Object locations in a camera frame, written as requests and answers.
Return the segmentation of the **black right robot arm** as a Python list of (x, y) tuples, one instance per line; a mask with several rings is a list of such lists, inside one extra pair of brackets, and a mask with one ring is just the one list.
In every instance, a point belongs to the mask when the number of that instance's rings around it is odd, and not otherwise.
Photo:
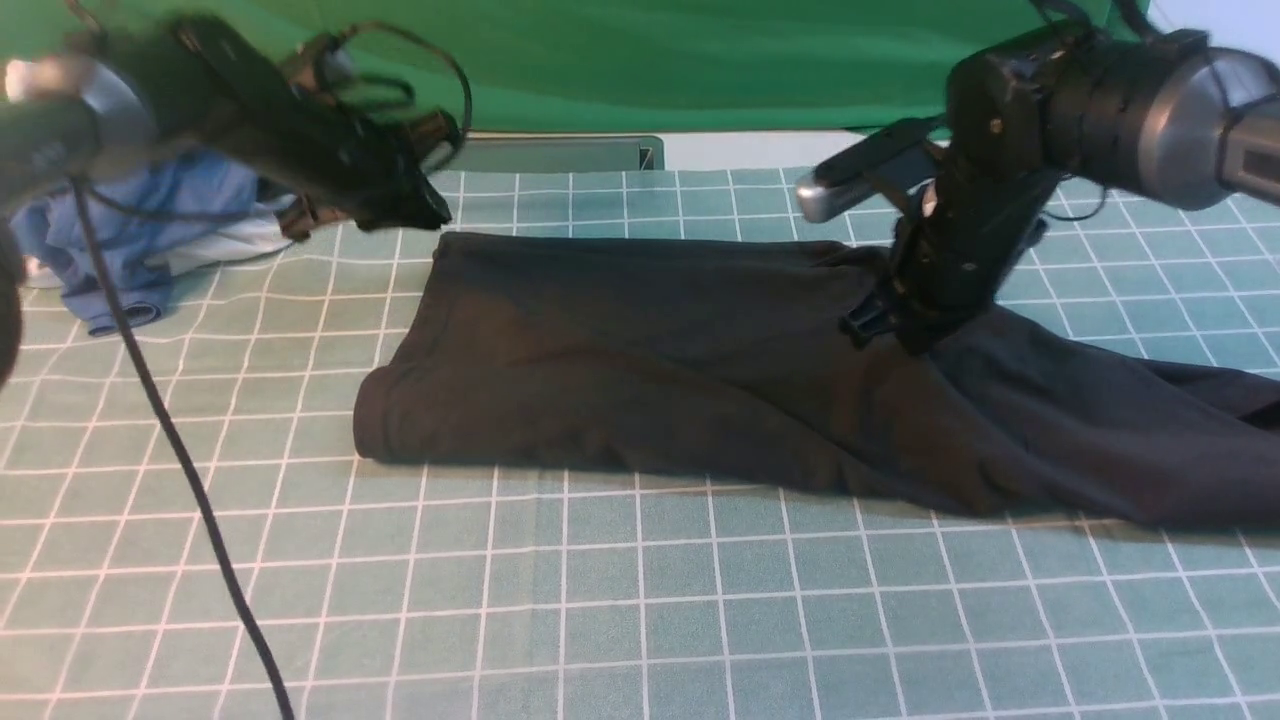
[(1197, 29), (1126, 41), (1053, 22), (963, 59), (943, 114), (896, 120), (814, 178), (900, 209), (841, 327), (858, 347), (893, 334), (920, 354), (995, 302), (1065, 179), (1183, 211), (1276, 204), (1277, 67)]

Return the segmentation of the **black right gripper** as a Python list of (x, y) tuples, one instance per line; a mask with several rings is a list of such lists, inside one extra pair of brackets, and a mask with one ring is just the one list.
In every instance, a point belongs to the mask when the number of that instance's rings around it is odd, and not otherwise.
[(1043, 238), (1042, 217), (1060, 170), (998, 177), (946, 165), (899, 219), (870, 292), (840, 320), (856, 348), (893, 336), (910, 354), (929, 351), (995, 305), (1023, 255)]

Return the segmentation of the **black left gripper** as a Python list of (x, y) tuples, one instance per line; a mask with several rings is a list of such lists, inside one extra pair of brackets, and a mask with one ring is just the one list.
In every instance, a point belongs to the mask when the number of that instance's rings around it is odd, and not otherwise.
[(293, 90), (325, 102), (347, 120), (342, 138), (329, 141), (338, 174), (329, 196), (296, 190), (276, 211), (280, 233), (305, 241), (325, 227), (353, 222), (364, 232), (410, 228), (439, 231), (453, 211), (429, 179), (463, 147), (463, 129), (447, 110), (435, 108), (410, 119), (379, 120), (375, 110), (412, 109), (407, 82), (358, 73), (344, 60), (293, 60), (287, 64)]

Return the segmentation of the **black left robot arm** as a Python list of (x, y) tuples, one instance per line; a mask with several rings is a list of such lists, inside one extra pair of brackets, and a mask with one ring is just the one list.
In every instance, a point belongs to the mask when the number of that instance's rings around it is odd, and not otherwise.
[(384, 102), (338, 95), (385, 86), (412, 105), (408, 83), (349, 64), (347, 44), (371, 29), (320, 33), (273, 60), (219, 15), (184, 12), (140, 32), (91, 26), (73, 49), (13, 61), (23, 90), (3, 105), (3, 375), (20, 347), (29, 258), (106, 334), (102, 282), (129, 323), (157, 320), (179, 251), (264, 210), (260, 181), (294, 197), (280, 219), (288, 240), (343, 220), (449, 223), (426, 160), (442, 145), (457, 152), (468, 123), (442, 109), (378, 120)]

